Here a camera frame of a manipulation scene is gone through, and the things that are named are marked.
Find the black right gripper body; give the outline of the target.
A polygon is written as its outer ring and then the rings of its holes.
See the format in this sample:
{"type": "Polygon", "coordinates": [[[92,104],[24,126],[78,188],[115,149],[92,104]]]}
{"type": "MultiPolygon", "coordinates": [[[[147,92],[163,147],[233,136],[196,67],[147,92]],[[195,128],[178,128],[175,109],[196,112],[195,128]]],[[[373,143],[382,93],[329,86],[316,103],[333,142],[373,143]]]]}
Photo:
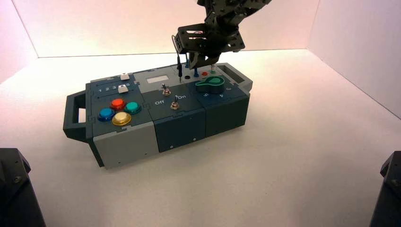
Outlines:
{"type": "Polygon", "coordinates": [[[221,55],[237,52],[245,47],[239,32],[239,24],[246,14],[209,14],[202,24],[191,26],[191,52],[204,55],[221,55]]]}

